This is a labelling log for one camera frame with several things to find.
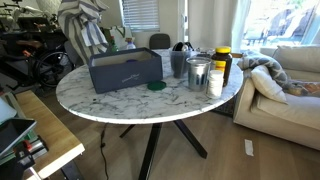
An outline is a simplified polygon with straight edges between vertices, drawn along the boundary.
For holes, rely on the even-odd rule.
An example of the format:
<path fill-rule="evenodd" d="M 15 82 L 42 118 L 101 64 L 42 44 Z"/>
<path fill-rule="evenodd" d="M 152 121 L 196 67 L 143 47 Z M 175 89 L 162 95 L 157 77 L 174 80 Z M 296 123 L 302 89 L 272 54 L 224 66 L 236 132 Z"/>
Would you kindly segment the striped white blue towel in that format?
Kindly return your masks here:
<path fill-rule="evenodd" d="M 105 53 L 108 42 L 99 28 L 101 13 L 108 8 L 101 0 L 62 0 L 58 23 L 82 61 Z"/>

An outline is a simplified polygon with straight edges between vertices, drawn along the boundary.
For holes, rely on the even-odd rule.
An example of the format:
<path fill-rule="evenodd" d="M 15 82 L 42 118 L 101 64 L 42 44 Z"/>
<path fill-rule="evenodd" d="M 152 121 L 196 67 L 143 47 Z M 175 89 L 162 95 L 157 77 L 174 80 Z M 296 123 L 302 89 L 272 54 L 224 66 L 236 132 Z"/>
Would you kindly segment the navy blue cardboard box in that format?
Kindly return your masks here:
<path fill-rule="evenodd" d="M 88 68 L 98 94 L 163 79 L 162 57 L 148 48 L 92 55 Z"/>

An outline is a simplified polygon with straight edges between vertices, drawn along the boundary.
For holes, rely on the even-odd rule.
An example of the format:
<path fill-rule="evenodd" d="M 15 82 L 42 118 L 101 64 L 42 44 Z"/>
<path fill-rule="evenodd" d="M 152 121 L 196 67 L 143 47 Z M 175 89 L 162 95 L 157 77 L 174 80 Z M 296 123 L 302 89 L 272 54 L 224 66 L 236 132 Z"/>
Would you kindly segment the green round lid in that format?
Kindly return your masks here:
<path fill-rule="evenodd" d="M 147 85 L 147 88 L 152 91 L 159 91 L 164 89 L 165 87 L 166 87 L 166 83 L 163 81 L 154 81 L 154 82 L 150 82 Z"/>

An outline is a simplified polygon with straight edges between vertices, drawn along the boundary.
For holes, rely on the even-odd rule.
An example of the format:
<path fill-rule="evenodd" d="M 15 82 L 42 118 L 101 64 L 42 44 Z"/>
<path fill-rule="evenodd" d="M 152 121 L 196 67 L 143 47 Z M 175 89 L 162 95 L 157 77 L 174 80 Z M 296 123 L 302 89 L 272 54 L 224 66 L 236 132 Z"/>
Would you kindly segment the metal tin can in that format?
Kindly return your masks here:
<path fill-rule="evenodd" d="M 191 57 L 188 63 L 188 87 L 192 91 L 203 91 L 207 82 L 207 75 L 211 60 L 205 57 Z"/>

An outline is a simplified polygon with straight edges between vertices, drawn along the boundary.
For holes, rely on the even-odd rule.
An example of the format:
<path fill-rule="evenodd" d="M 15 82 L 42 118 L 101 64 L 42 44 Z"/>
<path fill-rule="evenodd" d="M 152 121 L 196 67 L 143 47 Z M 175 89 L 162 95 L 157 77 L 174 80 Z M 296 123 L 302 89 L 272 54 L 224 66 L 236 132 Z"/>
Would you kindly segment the dark grey chair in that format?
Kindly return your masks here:
<path fill-rule="evenodd" d="M 170 47 L 170 36 L 165 33 L 153 34 L 149 39 L 150 49 L 168 49 Z"/>

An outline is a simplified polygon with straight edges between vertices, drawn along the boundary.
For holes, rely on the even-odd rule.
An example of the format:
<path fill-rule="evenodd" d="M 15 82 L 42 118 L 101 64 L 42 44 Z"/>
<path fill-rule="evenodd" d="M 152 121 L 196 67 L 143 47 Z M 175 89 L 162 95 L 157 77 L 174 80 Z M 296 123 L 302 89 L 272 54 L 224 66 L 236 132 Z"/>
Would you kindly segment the small white plastic bottle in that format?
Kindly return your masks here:
<path fill-rule="evenodd" d="M 126 45 L 127 50 L 136 49 L 136 46 L 134 45 L 132 38 L 126 38 L 126 42 L 127 42 L 127 45 Z"/>

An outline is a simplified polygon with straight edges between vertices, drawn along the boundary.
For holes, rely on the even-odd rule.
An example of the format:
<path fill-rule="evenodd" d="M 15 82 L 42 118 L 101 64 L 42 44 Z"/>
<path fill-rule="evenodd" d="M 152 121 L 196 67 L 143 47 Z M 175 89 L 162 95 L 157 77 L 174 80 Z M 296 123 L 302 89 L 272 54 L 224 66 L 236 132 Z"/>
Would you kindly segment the white pill bottle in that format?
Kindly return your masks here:
<path fill-rule="evenodd" d="M 212 99 L 218 99 L 222 94 L 224 72 L 211 70 L 209 72 L 206 95 Z"/>

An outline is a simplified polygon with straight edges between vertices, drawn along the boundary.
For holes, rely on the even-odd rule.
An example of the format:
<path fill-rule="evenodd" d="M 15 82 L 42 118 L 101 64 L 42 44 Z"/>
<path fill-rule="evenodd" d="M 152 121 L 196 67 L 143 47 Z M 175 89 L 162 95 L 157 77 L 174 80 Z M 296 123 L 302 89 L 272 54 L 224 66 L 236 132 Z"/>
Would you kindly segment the green glass bottle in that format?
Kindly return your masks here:
<path fill-rule="evenodd" d="M 118 51 L 118 47 L 116 45 L 114 36 L 111 36 L 110 46 L 111 46 L 111 51 L 112 52 L 117 52 Z"/>

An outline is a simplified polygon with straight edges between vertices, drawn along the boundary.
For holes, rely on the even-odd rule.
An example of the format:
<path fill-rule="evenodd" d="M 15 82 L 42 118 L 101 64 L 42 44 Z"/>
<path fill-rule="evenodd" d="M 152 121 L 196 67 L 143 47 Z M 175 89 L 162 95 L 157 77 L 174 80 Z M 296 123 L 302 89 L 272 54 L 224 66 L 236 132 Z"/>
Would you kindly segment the amber jar yellow lid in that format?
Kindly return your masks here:
<path fill-rule="evenodd" d="M 215 48 L 215 53 L 211 56 L 215 63 L 215 70 L 221 70 L 223 75 L 223 86 L 228 84 L 229 74 L 232 64 L 231 48 L 229 46 L 220 46 Z"/>

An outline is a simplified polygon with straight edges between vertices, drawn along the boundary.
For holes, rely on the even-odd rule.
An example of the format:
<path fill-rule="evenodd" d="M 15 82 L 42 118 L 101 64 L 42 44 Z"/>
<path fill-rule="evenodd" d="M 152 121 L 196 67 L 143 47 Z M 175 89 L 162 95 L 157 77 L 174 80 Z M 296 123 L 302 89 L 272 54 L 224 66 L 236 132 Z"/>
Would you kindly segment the patterned grey cushion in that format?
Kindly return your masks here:
<path fill-rule="evenodd" d="M 295 96 L 320 97 L 319 82 L 292 80 L 277 60 L 258 51 L 245 51 L 237 65 L 242 70 L 253 69 L 259 65 L 263 65 L 268 69 L 271 78 L 286 93 Z"/>

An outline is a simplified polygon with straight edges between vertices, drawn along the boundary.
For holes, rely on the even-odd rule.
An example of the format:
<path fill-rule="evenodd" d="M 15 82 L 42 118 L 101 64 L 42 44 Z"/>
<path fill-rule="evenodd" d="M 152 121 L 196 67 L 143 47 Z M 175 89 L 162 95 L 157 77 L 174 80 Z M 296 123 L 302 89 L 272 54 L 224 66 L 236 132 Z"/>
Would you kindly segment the paper scrap on floor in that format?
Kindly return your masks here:
<path fill-rule="evenodd" d="M 251 140 L 245 139 L 245 152 L 248 156 L 254 155 L 253 142 Z"/>

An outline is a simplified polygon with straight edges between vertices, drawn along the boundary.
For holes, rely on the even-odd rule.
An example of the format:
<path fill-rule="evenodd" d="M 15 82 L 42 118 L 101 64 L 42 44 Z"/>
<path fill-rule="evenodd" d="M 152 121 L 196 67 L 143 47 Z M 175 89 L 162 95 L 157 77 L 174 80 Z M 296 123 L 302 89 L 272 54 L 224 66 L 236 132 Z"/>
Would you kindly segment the white cushion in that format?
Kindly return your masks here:
<path fill-rule="evenodd" d="M 269 70 L 264 65 L 256 66 L 251 71 L 251 78 L 255 88 L 265 97 L 280 103 L 286 103 L 286 95 L 275 80 L 272 79 Z"/>

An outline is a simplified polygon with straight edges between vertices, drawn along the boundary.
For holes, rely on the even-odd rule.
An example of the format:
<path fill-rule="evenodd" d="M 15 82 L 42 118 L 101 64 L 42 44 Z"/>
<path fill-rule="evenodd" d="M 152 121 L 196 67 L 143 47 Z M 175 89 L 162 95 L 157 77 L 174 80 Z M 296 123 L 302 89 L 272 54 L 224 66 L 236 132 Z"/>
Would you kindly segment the light wooden bench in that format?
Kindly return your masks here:
<path fill-rule="evenodd" d="M 32 91 L 19 93 L 16 98 L 25 116 L 37 121 L 34 131 L 49 149 L 33 166 L 40 178 L 61 170 L 68 180 L 84 180 L 74 162 L 85 151 L 84 145 Z"/>

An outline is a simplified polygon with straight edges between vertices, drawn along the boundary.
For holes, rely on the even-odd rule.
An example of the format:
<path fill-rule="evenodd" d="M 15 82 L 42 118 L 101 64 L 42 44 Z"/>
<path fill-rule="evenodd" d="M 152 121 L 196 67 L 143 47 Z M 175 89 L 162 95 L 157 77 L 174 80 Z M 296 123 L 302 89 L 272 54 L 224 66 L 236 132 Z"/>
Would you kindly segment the black wheelchair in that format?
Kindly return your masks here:
<path fill-rule="evenodd" d="M 17 82 L 12 90 L 39 84 L 54 88 L 75 69 L 67 38 L 44 17 L 19 17 L 17 28 L 1 24 L 0 72 Z"/>

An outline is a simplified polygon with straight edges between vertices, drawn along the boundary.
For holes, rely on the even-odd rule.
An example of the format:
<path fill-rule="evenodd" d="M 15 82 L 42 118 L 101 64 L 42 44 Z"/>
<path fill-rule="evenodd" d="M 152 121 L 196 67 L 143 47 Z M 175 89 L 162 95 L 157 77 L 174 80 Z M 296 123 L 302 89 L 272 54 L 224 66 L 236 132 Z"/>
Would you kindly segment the cream sofa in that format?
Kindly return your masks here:
<path fill-rule="evenodd" d="M 258 52 L 277 60 L 292 80 L 320 83 L 319 46 L 280 45 Z M 269 99 L 255 88 L 251 78 L 253 69 L 241 69 L 244 82 L 237 96 L 234 122 L 319 150 L 320 97 L 295 96 L 282 88 L 286 103 Z"/>

